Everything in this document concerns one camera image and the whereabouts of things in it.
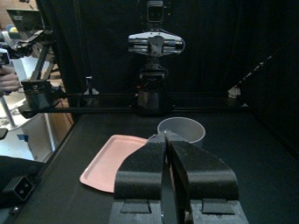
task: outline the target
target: hand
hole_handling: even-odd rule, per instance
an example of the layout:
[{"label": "hand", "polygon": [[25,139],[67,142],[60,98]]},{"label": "hand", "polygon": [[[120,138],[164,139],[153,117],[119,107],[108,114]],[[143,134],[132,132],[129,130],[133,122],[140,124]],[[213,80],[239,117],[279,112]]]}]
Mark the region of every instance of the hand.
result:
[{"label": "hand", "polygon": [[0,67],[0,92],[16,91],[20,86],[18,77],[13,69],[8,67]]}]

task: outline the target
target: black curtain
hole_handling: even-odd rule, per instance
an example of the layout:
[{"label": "black curtain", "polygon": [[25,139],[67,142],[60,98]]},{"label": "black curtain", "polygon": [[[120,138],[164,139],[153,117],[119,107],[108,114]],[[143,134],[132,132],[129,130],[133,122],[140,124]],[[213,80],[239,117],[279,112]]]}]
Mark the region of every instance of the black curtain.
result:
[{"label": "black curtain", "polygon": [[[145,56],[127,50],[141,32],[137,2],[145,0],[36,0],[57,39],[56,56],[67,91],[84,92],[93,77],[100,93],[135,89]],[[241,97],[293,149],[297,130],[299,3],[295,0],[172,0],[163,28],[183,37],[184,52],[164,56],[168,89],[225,93],[276,50],[241,85]]]}]

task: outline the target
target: clamp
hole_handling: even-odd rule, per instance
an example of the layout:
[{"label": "clamp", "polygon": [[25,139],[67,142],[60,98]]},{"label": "clamp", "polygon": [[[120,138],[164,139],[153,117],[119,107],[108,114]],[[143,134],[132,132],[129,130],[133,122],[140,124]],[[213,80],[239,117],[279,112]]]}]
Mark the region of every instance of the clamp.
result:
[{"label": "clamp", "polygon": [[235,172],[179,135],[159,133],[117,170],[108,224],[116,223],[248,223]]}]

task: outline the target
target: plastic tray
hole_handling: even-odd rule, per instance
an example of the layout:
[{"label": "plastic tray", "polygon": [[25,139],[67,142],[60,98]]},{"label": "plastic tray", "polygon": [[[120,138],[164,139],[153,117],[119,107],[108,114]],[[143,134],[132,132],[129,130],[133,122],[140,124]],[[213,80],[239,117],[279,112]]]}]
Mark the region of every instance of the plastic tray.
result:
[{"label": "plastic tray", "polygon": [[80,182],[112,193],[117,169],[125,158],[145,145],[145,142],[147,139],[136,136],[113,135],[80,175]]}]

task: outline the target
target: black table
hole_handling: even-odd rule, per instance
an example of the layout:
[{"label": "black table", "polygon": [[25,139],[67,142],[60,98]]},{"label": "black table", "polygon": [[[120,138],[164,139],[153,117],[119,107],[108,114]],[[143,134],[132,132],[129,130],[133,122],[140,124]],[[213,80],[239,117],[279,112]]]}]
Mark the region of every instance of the black table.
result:
[{"label": "black table", "polygon": [[41,175],[16,224],[108,223],[113,196],[80,183],[80,174],[115,134],[148,138],[159,122],[185,116],[207,130],[203,148],[237,175],[249,223],[299,223],[299,162],[249,112],[83,115]]}]

